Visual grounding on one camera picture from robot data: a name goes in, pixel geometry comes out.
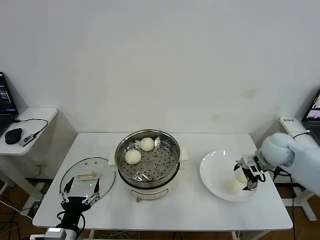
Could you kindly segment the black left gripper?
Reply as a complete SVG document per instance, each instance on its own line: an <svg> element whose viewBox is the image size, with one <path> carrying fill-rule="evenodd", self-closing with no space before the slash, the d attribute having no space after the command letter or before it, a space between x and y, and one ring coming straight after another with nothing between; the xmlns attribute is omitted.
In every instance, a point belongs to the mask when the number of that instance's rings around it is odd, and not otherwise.
<svg viewBox="0 0 320 240"><path fill-rule="evenodd" d="M93 192L85 197L71 196L68 194L73 186L74 177L72 177L64 186L63 190L59 191L61 196L61 206L63 208L63 217L61 222L56 225L57 228L78 228L80 219L83 221L82 227L86 226L84 212L91 209L90 204L94 204L100 198L100 179L96 180Z"/></svg>

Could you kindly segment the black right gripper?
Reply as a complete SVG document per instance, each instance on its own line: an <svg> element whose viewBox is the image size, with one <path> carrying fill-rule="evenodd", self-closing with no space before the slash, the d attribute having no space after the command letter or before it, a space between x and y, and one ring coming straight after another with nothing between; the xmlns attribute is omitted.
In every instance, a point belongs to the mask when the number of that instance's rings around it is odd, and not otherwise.
<svg viewBox="0 0 320 240"><path fill-rule="evenodd" d="M265 166L266 161L261 154L244 155L240 160L236 161L233 171L242 168L247 179L246 186L243 188L244 191L253 191L257 188L259 181L266 180Z"/></svg>

